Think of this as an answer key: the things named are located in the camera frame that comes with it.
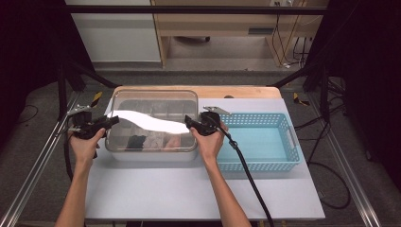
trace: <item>container lid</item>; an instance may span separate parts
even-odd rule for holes
[[[192,91],[120,90],[114,93],[109,117],[120,122],[108,130],[111,152],[186,152],[196,147],[184,117],[198,118]]]

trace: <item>white table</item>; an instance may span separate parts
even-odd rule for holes
[[[200,98],[206,105],[227,111],[251,107],[253,112],[288,114],[282,98]],[[199,155],[191,162],[116,161],[100,141],[90,172],[86,218],[112,220],[214,220],[218,206]],[[255,183],[274,219],[324,218],[309,170],[302,162],[290,172],[255,175]],[[266,215],[246,179],[227,180],[251,220]]]

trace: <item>blue plastic basket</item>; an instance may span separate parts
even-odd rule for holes
[[[300,163],[301,147],[295,130],[283,113],[221,115],[237,141],[250,171],[290,171]],[[236,151],[227,138],[218,154],[221,171],[242,171]]]

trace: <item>plastic storage box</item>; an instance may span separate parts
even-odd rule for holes
[[[183,123],[185,115],[198,117],[198,97],[192,91],[120,90],[109,115],[118,115],[120,123],[108,131],[106,149],[119,161],[196,157],[195,138]]]
[[[300,163],[301,147],[283,113],[221,115],[237,141],[250,171],[290,171]],[[224,141],[218,154],[221,171],[243,171],[236,151]]]

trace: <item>gray carpet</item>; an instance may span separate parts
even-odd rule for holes
[[[163,72],[129,72],[109,73],[105,78],[124,85],[140,84],[198,84],[198,85],[255,85],[272,84],[284,77],[283,74],[275,74],[266,77],[260,72],[175,72],[171,74]],[[308,101],[308,96],[293,84],[301,100]],[[98,84],[88,79],[88,89],[84,92],[79,103],[85,104],[92,101],[93,95],[99,90]],[[112,96],[112,89],[101,87],[103,96],[94,116],[103,115],[106,105]],[[23,184],[26,175],[34,165],[47,137],[56,124],[58,117],[57,84],[52,83],[32,92],[27,98],[26,104],[35,106],[37,114],[24,123],[16,124],[10,132],[8,142],[0,152],[0,215],[3,216],[12,203],[19,188]],[[290,87],[282,89],[282,96],[288,105],[288,111],[294,126],[302,125],[315,118],[317,115],[312,106],[304,106],[293,102],[293,93]],[[341,104],[340,99],[333,100],[331,107]],[[21,114],[20,120],[24,121],[33,116],[36,109],[27,106]],[[401,194],[392,184],[380,163],[366,160],[363,145],[360,144],[358,135],[352,122],[342,111],[331,116],[330,130],[335,133],[342,149],[353,170],[356,172],[370,203],[383,226],[401,226]],[[319,136],[322,125],[318,122],[297,131],[298,138],[305,154],[308,157]],[[333,151],[324,137],[317,147],[313,157],[314,162],[330,166],[338,173],[340,170],[333,157]],[[346,191],[341,181],[335,175],[320,166],[310,166],[310,172],[318,191],[325,195],[324,201],[333,205],[342,205],[346,202]],[[55,221],[61,210],[65,193],[68,190],[69,180],[65,172],[61,140],[50,157],[46,168],[38,181],[20,220]],[[326,218],[313,221],[287,220],[287,226],[365,226],[364,221],[354,201],[344,209],[333,209],[323,205]]]

